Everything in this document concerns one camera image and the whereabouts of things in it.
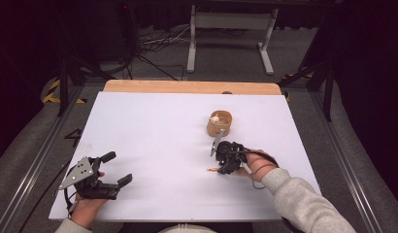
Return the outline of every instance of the black equipment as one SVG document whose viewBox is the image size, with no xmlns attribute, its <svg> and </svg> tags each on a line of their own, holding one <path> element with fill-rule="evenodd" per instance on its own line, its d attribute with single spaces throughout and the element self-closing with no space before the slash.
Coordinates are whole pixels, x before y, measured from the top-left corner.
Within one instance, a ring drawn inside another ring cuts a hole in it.
<svg viewBox="0 0 398 233">
<path fill-rule="evenodd" d="M 111 199 L 116 200 L 120 189 L 132 182 L 132 174 L 129 174 L 117 181 L 117 184 L 102 183 L 99 180 L 100 163 L 106 163 L 116 157 L 116 153 L 111 151 L 102 157 L 84 157 L 78 164 L 72 167 L 66 179 L 63 181 L 59 190 L 64 189 L 67 209 L 72 212 L 73 204 L 70 202 L 67 187 L 74 185 L 77 193 L 85 199 Z"/>
<path fill-rule="evenodd" d="M 242 144 L 238 143 L 229 143 L 227 141 L 220 142 L 216 148 L 216 161 L 219 162 L 221 166 L 217 171 L 220 174 L 231 174 L 232 172 L 238 170 L 242 164 L 248 163 L 247 153 L 257 154 L 275 165 L 278 165 L 278 162 L 267 153 L 249 150 L 245 148 Z"/>
</svg>

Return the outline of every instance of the wooden edge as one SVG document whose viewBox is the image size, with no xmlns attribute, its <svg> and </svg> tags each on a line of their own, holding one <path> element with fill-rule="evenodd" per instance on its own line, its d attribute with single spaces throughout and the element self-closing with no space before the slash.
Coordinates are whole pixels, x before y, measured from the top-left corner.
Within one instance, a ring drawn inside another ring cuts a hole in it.
<svg viewBox="0 0 398 233">
<path fill-rule="evenodd" d="M 185 81 L 107 81 L 103 91 L 143 93 L 206 93 L 249 95 L 282 95 L 276 83 L 229 83 L 229 82 L 185 82 Z"/>
</svg>

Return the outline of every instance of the sweater sleeve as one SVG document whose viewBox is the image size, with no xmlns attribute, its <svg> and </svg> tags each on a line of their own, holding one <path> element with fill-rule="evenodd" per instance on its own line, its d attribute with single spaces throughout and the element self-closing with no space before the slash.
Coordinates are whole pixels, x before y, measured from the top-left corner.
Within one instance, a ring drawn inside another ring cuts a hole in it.
<svg viewBox="0 0 398 233">
<path fill-rule="evenodd" d="M 55 233 L 91 233 L 91 231 L 77 225 L 71 219 L 65 218 Z"/>
<path fill-rule="evenodd" d="M 281 168 L 269 172 L 262 183 L 274 196 L 278 213 L 304 232 L 355 232 L 336 208 L 324 197 L 315 193 L 305 180 L 291 178 Z"/>
</svg>

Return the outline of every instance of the white tabletop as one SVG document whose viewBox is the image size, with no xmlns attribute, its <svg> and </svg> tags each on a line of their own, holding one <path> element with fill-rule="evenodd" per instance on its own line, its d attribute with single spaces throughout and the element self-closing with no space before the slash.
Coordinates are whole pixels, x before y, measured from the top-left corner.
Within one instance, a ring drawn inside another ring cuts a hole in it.
<svg viewBox="0 0 398 233">
<path fill-rule="evenodd" d="M 221 95 L 100 92 L 72 167 L 84 156 L 116 152 L 101 164 L 104 183 L 132 173 L 115 201 L 98 215 L 104 221 L 258 221 L 281 218 L 265 188 L 236 174 L 208 172 L 214 138 L 206 131 L 213 111 L 232 114 L 224 141 L 273 155 L 291 176 L 320 193 L 290 110 L 281 95 Z M 59 191 L 50 219 L 67 216 Z"/>
</svg>

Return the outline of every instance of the white metal stand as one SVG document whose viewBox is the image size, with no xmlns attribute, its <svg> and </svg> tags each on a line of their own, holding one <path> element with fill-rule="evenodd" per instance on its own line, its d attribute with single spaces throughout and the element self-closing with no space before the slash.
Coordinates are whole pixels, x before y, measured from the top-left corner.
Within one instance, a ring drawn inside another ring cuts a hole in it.
<svg viewBox="0 0 398 233">
<path fill-rule="evenodd" d="M 187 58 L 187 73 L 193 73 L 195 70 L 196 56 L 196 28 L 231 28 L 231 29 L 253 29 L 266 30 L 265 40 L 258 43 L 259 52 L 262 57 L 266 74 L 273 75 L 271 61 L 266 51 L 269 40 L 271 39 L 272 30 L 277 18 L 278 9 L 273 10 L 270 14 L 227 14 L 227 13 L 200 13 L 196 12 L 193 5 L 190 18 L 190 45 L 189 55 Z"/>
</svg>

